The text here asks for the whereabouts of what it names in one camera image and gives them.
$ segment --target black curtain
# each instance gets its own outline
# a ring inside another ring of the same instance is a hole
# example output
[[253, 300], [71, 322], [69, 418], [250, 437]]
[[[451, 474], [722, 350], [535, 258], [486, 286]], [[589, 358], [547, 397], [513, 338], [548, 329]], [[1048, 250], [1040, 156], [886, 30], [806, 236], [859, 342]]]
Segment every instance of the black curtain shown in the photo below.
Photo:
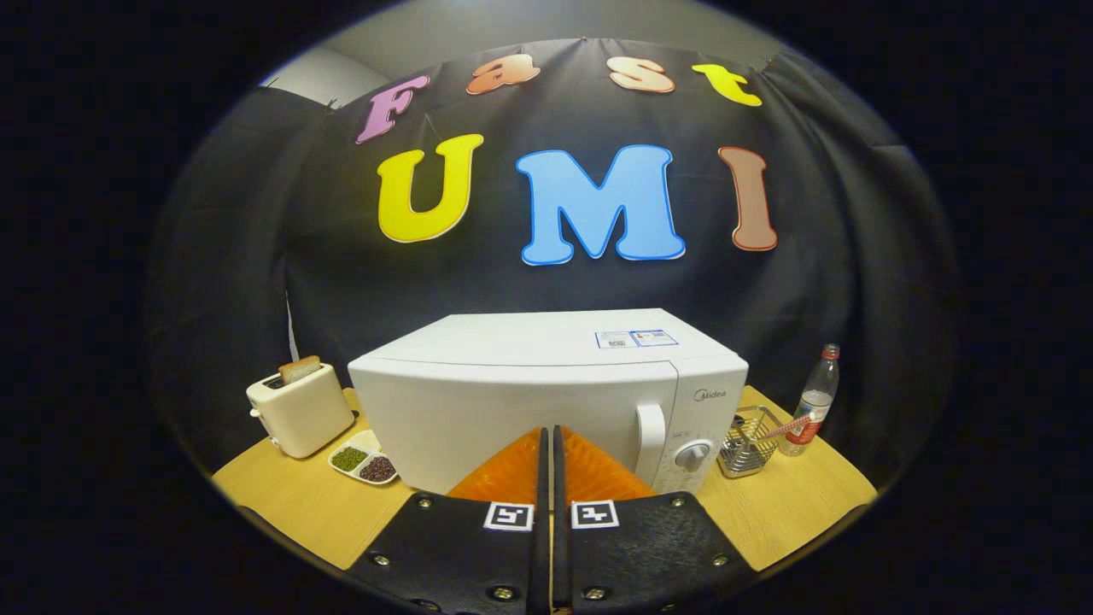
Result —
[[[529, 54], [530, 81], [471, 96], [479, 66]], [[614, 56], [647, 58], [670, 94], [609, 79]], [[763, 104], [718, 94], [692, 66], [743, 75]], [[483, 51], [425, 74], [395, 127], [354, 138], [372, 94], [337, 111], [272, 90], [248, 96], [186, 168], [151, 269], [155, 391], [185, 440], [216, 470], [263, 436], [244, 390], [289, 360], [291, 305], [301, 355], [319, 355], [349, 387], [346, 364], [453, 314], [663, 307], [736, 351], [749, 383], [792, 412], [823, 344], [843, 346], [839, 394], [821, 436], [874, 485], [919, 448], [951, 386], [957, 276], [948, 224], [900, 138], [862, 100], [786, 49], [748, 67], [693, 51], [613, 39], [551, 40]], [[470, 203], [444, 235], [397, 243], [377, 223], [386, 158], [413, 149], [413, 202], [440, 197], [436, 145], [480, 133]], [[531, 191], [516, 161], [564, 150], [602, 182], [615, 153], [651, 144], [667, 168], [686, 252], [632, 261], [608, 249], [530, 267]], [[778, 245], [732, 243], [737, 203], [722, 146], [764, 157]]]

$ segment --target blue letter m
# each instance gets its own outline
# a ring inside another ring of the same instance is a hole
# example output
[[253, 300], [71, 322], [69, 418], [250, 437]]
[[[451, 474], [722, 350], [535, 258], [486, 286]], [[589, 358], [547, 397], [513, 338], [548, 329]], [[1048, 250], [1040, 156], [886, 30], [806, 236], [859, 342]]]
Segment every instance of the blue letter m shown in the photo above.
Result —
[[521, 256], [528, 264], [560, 264], [573, 258], [562, 238], [562, 216], [592, 258], [607, 249], [620, 212], [626, 230], [615, 244], [628, 260], [679, 258], [686, 246], [672, 227], [665, 169], [672, 153], [654, 145], [628, 145], [615, 154], [603, 185], [597, 186], [567, 152], [530, 153], [516, 168], [531, 182], [531, 243]]

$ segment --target wire basket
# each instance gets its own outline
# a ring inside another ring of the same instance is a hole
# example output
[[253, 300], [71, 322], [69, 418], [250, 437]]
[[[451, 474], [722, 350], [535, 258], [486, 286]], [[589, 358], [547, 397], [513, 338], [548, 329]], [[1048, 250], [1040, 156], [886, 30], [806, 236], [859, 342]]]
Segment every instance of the wire basket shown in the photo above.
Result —
[[737, 410], [732, 425], [717, 456], [717, 465], [727, 478], [740, 478], [763, 470], [778, 448], [778, 440], [763, 440], [768, 431], [781, 427], [765, 406]]

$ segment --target white sectioned tray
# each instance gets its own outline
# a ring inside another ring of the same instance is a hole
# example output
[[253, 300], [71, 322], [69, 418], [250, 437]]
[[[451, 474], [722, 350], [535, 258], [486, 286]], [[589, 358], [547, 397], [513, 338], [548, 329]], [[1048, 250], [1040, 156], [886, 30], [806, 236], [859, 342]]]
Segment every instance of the white sectioned tray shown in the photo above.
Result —
[[[367, 453], [368, 457], [365, 458], [363, 462], [359, 463], [356, 465], [356, 468], [354, 468], [352, 471], [345, 472], [344, 470], [342, 470], [342, 469], [340, 469], [340, 468], [338, 468], [338, 466], [336, 466], [333, 464], [333, 459], [334, 459], [334, 456], [337, 456], [338, 453], [342, 452], [343, 450], [350, 449], [350, 448], [356, 449], [356, 450], [362, 451], [364, 453]], [[331, 452], [330, 456], [327, 457], [327, 465], [329, 465], [330, 468], [334, 469], [336, 472], [344, 474], [345, 476], [349, 476], [350, 478], [355, 478], [355, 480], [360, 481], [361, 483], [367, 483], [368, 485], [387, 485], [391, 481], [395, 481], [396, 478], [398, 478], [399, 473], [397, 471], [395, 472], [395, 474], [391, 475], [390, 478], [388, 478], [387, 481], [381, 481], [379, 483], [376, 483], [376, 482], [373, 482], [373, 481], [366, 481], [364, 478], [361, 478], [361, 476], [360, 476], [361, 469], [363, 469], [364, 466], [366, 466], [369, 463], [372, 463], [373, 459], [375, 459], [375, 458], [386, 458], [386, 457], [387, 456], [385, 456], [383, 452], [380, 452], [379, 440], [376, 440], [376, 434], [374, 431], [372, 431], [371, 429], [366, 429], [366, 430], [364, 430], [364, 431], [362, 431], [360, 434], [354, 435], [352, 438], [350, 438], [349, 440], [346, 440], [345, 442], [343, 442], [341, 447], [338, 447], [337, 449], [334, 449], [333, 452]]]

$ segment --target microwave control panel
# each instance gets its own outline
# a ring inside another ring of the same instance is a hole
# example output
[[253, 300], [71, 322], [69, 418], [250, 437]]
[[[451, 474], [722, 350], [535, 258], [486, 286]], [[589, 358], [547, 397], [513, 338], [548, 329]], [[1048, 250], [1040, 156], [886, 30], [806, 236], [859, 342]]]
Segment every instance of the microwave control panel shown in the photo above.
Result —
[[677, 365], [675, 404], [651, 485], [658, 494], [698, 492], [717, 463], [748, 376], [747, 369], [718, 366], [709, 358], [682, 364]]

